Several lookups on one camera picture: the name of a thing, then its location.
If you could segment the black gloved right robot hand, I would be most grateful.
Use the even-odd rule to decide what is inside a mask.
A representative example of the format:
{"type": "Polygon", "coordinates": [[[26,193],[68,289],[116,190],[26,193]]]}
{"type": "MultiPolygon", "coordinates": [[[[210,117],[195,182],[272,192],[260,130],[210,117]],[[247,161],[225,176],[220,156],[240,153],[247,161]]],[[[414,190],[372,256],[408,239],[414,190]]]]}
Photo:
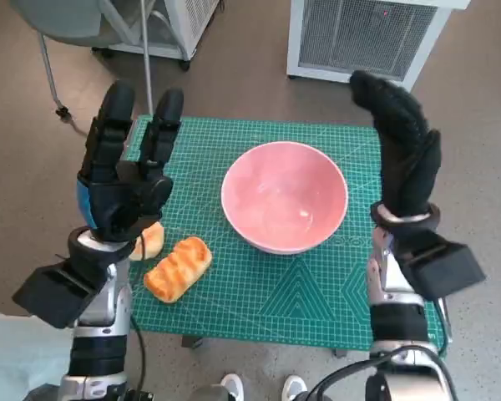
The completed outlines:
{"type": "Polygon", "coordinates": [[[381,147],[382,203],[398,218],[426,215],[441,166],[441,134],[405,89],[357,70],[352,100],[372,116],[381,147]]]}

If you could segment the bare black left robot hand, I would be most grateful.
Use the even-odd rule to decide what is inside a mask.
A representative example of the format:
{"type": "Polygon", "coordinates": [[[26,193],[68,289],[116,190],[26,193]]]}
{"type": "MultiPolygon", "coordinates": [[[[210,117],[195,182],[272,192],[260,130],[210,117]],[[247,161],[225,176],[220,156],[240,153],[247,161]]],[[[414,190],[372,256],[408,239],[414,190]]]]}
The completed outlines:
{"type": "Polygon", "coordinates": [[[77,174],[78,208],[95,238],[135,240],[161,218],[173,181],[164,174],[180,130],[181,89],[168,89],[147,124],[136,161],[123,160],[132,128],[134,90],[114,82],[93,118],[77,174]]]}

